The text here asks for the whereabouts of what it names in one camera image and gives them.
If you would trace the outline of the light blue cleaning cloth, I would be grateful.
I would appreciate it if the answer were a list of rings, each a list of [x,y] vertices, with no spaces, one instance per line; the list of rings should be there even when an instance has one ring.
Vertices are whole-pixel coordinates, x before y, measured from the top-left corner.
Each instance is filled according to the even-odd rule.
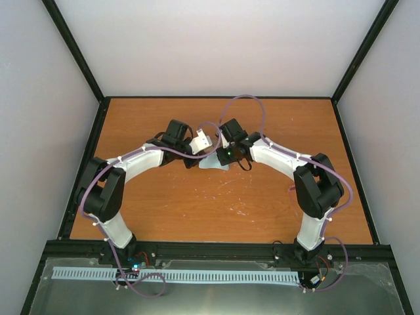
[[[228,171],[229,170],[228,165],[221,165],[216,153],[213,153],[213,154],[203,158],[199,162],[198,166],[199,166],[200,169],[219,169],[219,170],[223,170],[223,171]]]

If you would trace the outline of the plaid glasses case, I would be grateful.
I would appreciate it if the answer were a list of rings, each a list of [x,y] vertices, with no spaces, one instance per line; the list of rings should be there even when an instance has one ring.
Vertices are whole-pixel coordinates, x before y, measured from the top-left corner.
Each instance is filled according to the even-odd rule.
[[[206,154],[210,154],[220,146],[219,139],[217,137],[211,138],[211,146],[205,149]]]

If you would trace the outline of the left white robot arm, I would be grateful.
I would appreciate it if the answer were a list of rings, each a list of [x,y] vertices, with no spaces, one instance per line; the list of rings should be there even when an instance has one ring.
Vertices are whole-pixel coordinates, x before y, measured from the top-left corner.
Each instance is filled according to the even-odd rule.
[[[75,202],[86,217],[93,219],[103,231],[105,241],[113,243],[114,257],[122,264],[136,258],[132,244],[135,235],[129,230],[121,214],[125,185],[143,172],[161,167],[176,159],[191,168],[199,162],[211,139],[199,129],[195,135],[189,125],[171,120],[164,132],[146,141],[140,148],[112,159],[91,159],[79,181]]]

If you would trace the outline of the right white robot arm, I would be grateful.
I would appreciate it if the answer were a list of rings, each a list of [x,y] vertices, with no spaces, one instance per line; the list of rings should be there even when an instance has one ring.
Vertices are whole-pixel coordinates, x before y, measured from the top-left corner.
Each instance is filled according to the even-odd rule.
[[[245,159],[250,169],[253,162],[261,163],[293,180],[297,203],[303,212],[293,242],[294,256],[302,265],[312,262],[325,242],[326,224],[344,195],[329,158],[324,154],[300,154],[258,132],[249,134],[236,119],[222,124],[220,135],[222,146],[217,149],[217,158],[221,165]]]

